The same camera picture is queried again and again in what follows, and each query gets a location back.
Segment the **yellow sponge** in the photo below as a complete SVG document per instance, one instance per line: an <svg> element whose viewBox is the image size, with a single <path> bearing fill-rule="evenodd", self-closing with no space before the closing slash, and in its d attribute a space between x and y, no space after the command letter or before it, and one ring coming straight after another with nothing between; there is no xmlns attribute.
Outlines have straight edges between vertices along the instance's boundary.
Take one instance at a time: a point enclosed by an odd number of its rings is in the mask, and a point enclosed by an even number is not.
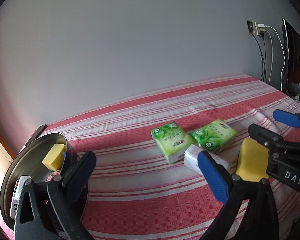
<svg viewBox="0 0 300 240"><path fill-rule="evenodd" d="M64 144L56 143L44 157L42 163L49 170L57 171L62 167L64 152L66 152L66 146Z"/></svg>
<svg viewBox="0 0 300 240"><path fill-rule="evenodd" d="M247 181L259 182L269 178L266 174L268 166L268 149L251 138L245 138L239 152L235 174Z"/></svg>

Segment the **television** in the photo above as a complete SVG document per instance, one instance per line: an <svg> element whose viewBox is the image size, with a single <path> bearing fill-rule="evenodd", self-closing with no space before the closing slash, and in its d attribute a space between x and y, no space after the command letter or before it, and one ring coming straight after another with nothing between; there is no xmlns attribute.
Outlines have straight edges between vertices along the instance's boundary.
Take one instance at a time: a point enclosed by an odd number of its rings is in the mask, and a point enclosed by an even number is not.
<svg viewBox="0 0 300 240"><path fill-rule="evenodd" d="M288 91L299 85L300 82L300 35L287 22L282 19L282 32L284 43L284 56L286 58L285 68L282 73L282 92Z"/></svg>

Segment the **wall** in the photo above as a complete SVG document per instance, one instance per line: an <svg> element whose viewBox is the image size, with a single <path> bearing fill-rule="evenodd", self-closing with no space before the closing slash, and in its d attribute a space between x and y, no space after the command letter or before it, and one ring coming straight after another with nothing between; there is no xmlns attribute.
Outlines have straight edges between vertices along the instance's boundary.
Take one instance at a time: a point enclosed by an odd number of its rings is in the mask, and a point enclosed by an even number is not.
<svg viewBox="0 0 300 240"><path fill-rule="evenodd" d="M283 17L300 34L288 0L6 0L1 133L18 151L39 125L119 98L222 73L260 78L246 20L271 25L282 38ZM271 85L279 87L283 57L271 33ZM269 75L268 36L266 46Z"/></svg>

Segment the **metal bolt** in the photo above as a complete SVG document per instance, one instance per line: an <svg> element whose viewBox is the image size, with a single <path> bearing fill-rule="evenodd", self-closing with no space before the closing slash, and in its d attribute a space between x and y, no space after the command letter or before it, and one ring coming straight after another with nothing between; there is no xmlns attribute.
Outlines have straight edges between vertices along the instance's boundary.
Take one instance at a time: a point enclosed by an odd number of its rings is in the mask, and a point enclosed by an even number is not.
<svg viewBox="0 0 300 240"><path fill-rule="evenodd" d="M53 180L56 181L56 182L60 181L61 179L62 179L61 175L56 175L56 176L53 177Z"/></svg>
<svg viewBox="0 0 300 240"><path fill-rule="evenodd" d="M24 185L30 185L32 183L32 179L27 179L25 182L24 182Z"/></svg>
<svg viewBox="0 0 300 240"><path fill-rule="evenodd" d="M233 174L233 175L231 176L231 178L232 178L232 180L234 180L234 181L239 181L239 180L240 180L240 176L237 175L237 174Z"/></svg>
<svg viewBox="0 0 300 240"><path fill-rule="evenodd" d="M269 181L267 179L261 179L262 184L267 185Z"/></svg>
<svg viewBox="0 0 300 240"><path fill-rule="evenodd" d="M274 159L279 158L279 153L273 153L272 158L274 158Z"/></svg>

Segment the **red and white striped fabric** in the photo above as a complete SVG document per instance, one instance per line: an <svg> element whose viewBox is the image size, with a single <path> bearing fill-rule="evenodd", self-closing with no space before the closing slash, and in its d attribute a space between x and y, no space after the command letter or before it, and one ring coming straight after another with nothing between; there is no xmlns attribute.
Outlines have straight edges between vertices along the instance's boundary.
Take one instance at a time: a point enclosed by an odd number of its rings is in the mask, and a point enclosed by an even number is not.
<svg viewBox="0 0 300 240"><path fill-rule="evenodd" d="M277 108L300 112L297 102L264 82L230 74L126 98L51 124L45 133L61 132L77 152L97 155L82 218L95 239L198 239L222 204L202 176L183 162L165 161L150 131L171 121L192 131L220 118L238 132L220 153L234 172L252 123L300 142L300 129L274 121ZM300 194L270 181L284 239L300 215ZM247 201L228 237L235 234L246 207Z"/></svg>

